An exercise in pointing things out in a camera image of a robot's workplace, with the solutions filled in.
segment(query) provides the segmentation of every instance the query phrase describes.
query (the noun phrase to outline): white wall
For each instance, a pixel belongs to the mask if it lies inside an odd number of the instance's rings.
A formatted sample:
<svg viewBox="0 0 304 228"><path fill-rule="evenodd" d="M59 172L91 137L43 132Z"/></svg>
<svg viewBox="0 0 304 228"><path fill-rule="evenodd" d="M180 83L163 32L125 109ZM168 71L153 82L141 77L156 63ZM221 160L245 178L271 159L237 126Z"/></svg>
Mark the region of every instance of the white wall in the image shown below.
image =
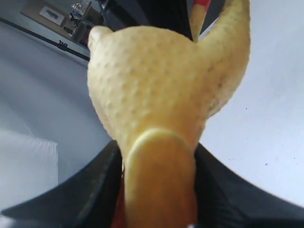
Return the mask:
<svg viewBox="0 0 304 228"><path fill-rule="evenodd" d="M251 1L252 51L201 142L253 184L304 206L304 1Z"/></svg>
<svg viewBox="0 0 304 228"><path fill-rule="evenodd" d="M77 172L110 137L88 97L86 67L1 23L0 34L1 210ZM8 192L12 183L19 191Z"/></svg>

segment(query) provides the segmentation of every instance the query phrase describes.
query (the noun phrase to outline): picture frame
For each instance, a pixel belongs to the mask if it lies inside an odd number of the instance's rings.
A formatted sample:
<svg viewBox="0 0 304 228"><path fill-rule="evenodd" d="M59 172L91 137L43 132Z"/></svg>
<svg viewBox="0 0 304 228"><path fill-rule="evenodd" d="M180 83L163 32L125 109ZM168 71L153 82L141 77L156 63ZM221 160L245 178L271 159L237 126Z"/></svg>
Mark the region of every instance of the picture frame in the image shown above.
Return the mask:
<svg viewBox="0 0 304 228"><path fill-rule="evenodd" d="M59 26L61 26L65 19L65 16L61 15L60 13L56 12L48 6L44 6L40 11L39 15L45 17L46 19L52 21L53 23Z"/></svg>

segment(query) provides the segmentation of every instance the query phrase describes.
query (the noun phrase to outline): framed picture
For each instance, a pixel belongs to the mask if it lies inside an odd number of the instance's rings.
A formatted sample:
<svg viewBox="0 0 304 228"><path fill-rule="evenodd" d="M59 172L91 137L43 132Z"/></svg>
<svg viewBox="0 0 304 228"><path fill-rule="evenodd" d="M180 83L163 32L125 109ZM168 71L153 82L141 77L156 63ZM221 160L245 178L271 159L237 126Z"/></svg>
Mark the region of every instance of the framed picture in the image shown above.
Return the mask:
<svg viewBox="0 0 304 228"><path fill-rule="evenodd" d="M44 6L40 11L39 15L45 17L46 19L54 22L55 24L61 26L65 16L51 9L50 7Z"/></svg>

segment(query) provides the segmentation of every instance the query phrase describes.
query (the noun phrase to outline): rubber chicken neck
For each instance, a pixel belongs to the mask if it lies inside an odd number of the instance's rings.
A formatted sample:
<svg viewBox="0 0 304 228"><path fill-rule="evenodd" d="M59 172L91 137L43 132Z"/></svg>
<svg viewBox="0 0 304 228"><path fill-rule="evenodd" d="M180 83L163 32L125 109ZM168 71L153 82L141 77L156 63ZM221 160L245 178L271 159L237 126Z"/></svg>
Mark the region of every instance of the rubber chicken neck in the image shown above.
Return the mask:
<svg viewBox="0 0 304 228"><path fill-rule="evenodd" d="M190 16L194 41L208 5ZM199 42L162 28L112 32L97 26L89 49L89 95L124 161L126 226L196 223L194 151L206 121L229 101L245 74L249 0L226 0Z"/></svg>

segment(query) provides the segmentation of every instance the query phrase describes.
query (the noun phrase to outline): red object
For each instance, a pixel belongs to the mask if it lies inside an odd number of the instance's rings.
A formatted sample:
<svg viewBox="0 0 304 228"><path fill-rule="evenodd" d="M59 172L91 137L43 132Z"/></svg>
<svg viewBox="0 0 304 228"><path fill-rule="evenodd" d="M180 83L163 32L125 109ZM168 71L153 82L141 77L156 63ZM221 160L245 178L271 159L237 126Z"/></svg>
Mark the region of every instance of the red object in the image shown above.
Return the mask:
<svg viewBox="0 0 304 228"><path fill-rule="evenodd" d="M125 228L125 226L126 225L125 225L125 212L124 212L124 173L123 173L111 228Z"/></svg>
<svg viewBox="0 0 304 228"><path fill-rule="evenodd" d="M204 6L206 8L206 10L208 9L209 5L211 3L211 0L195 0L194 1L194 5L201 5Z"/></svg>

